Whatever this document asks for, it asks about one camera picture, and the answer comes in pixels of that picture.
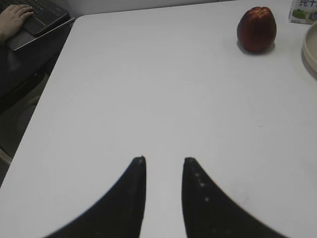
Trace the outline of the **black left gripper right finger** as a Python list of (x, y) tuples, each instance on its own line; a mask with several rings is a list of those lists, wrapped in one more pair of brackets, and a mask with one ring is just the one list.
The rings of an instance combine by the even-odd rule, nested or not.
[(281, 238), (232, 201), (195, 158), (185, 158), (182, 210), (189, 238)]

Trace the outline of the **person's hand on laptop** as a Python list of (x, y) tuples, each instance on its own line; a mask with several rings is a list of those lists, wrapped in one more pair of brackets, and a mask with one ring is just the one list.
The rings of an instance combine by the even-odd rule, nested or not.
[(34, 14), (33, 8), (26, 4), (10, 5), (0, 13), (0, 43), (13, 37), (24, 21)]

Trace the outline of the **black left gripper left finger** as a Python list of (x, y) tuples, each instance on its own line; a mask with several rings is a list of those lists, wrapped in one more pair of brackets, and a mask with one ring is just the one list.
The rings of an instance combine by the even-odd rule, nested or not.
[(138, 238), (146, 202), (146, 159), (134, 158), (91, 208), (49, 238)]

